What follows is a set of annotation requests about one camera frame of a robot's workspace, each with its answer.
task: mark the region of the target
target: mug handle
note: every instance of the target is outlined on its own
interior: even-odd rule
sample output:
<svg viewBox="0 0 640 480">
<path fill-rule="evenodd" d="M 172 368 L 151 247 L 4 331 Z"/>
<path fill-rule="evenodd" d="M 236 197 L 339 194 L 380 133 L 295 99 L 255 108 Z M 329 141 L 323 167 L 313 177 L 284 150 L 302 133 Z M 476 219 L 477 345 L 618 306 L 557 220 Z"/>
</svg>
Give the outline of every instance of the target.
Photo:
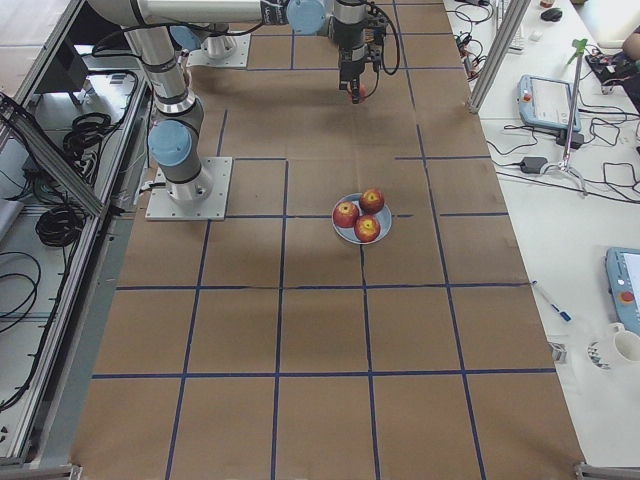
<svg viewBox="0 0 640 480">
<path fill-rule="evenodd" d="M 614 333 L 624 332 L 625 331 L 624 324 L 622 324 L 620 322 L 610 323 L 609 327 L 611 327 L 611 329 L 613 330 Z"/>
</svg>

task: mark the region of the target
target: computer mouse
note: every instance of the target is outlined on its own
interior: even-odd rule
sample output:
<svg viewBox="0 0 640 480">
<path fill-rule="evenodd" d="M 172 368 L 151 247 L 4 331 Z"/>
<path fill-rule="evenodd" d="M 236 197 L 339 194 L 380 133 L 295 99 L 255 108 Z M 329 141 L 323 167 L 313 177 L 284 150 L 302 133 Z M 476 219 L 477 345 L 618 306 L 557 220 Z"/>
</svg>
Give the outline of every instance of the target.
<svg viewBox="0 0 640 480">
<path fill-rule="evenodd" d="M 558 22 L 562 18 L 562 10 L 559 8 L 550 8 L 542 12 L 540 18 L 547 22 Z"/>
</svg>

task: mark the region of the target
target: white mug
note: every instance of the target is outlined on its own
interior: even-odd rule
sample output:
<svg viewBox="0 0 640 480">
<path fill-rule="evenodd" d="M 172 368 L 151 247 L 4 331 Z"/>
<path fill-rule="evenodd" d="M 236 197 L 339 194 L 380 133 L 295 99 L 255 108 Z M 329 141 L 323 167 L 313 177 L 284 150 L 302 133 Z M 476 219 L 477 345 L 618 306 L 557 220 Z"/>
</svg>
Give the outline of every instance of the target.
<svg viewBox="0 0 640 480">
<path fill-rule="evenodd" d="M 587 348 L 593 364 L 604 370 L 611 370 L 614 366 L 640 365 L 640 337 L 625 330 L 622 323 L 612 323 L 609 327 L 612 332 Z"/>
</svg>

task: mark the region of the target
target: bowl of apples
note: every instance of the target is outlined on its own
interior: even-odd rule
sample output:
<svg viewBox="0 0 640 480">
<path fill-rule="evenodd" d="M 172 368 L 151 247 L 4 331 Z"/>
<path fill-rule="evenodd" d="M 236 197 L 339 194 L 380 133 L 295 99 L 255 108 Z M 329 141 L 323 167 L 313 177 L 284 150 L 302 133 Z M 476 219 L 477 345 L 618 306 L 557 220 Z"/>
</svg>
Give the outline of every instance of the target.
<svg viewBox="0 0 640 480">
<path fill-rule="evenodd" d="M 333 228 L 347 242 L 366 245 L 382 240 L 391 229 L 391 210 L 377 188 L 342 197 L 333 207 Z"/>
</svg>

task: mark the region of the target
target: red emergency stop button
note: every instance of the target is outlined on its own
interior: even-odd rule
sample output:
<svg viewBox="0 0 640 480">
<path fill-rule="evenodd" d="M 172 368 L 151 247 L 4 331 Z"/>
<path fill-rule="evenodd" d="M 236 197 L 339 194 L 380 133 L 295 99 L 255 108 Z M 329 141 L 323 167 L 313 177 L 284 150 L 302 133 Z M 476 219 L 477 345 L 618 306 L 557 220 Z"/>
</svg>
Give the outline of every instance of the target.
<svg viewBox="0 0 640 480">
<path fill-rule="evenodd" d="M 631 292 L 621 292 L 619 296 L 622 303 L 631 303 L 636 298 Z"/>
</svg>

